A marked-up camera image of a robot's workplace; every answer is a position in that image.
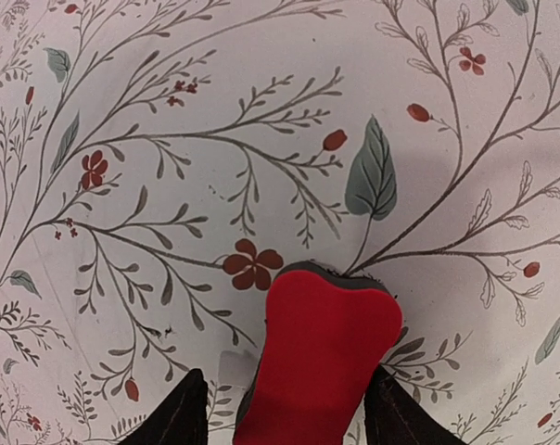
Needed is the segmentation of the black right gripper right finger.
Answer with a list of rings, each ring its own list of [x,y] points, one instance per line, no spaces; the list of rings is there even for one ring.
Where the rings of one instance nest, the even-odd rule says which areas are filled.
[[[364,427],[371,445],[465,445],[434,420],[381,365],[364,394]]]

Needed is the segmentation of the red whiteboard eraser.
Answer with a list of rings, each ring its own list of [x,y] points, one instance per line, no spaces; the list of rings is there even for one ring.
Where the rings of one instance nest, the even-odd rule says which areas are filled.
[[[371,277],[289,264],[266,297],[266,337],[235,420],[235,444],[340,444],[402,328]]]

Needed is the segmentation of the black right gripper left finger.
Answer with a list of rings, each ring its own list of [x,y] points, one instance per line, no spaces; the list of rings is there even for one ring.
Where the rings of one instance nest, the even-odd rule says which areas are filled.
[[[191,369],[122,445],[206,445],[208,385]]]

